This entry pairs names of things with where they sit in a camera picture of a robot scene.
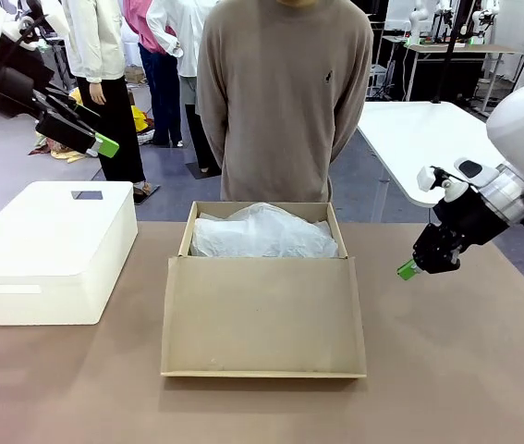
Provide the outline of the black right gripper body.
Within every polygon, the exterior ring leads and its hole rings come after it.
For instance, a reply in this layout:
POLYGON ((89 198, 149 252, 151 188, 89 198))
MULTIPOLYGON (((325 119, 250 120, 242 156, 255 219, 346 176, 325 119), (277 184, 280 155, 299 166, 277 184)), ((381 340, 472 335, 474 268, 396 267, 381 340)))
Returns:
POLYGON ((433 211, 438 222, 429 222, 415 241, 414 259, 458 259, 469 246, 482 246, 508 229, 471 188, 453 202, 441 200, 433 211))

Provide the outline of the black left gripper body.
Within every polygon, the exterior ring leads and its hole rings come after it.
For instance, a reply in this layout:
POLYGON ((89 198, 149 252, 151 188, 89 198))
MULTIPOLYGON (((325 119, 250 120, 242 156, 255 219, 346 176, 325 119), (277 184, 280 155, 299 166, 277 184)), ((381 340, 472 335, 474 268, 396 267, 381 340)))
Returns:
POLYGON ((0 113, 40 118, 46 112, 56 112, 45 98, 54 74, 46 67, 20 71, 0 66, 0 113))

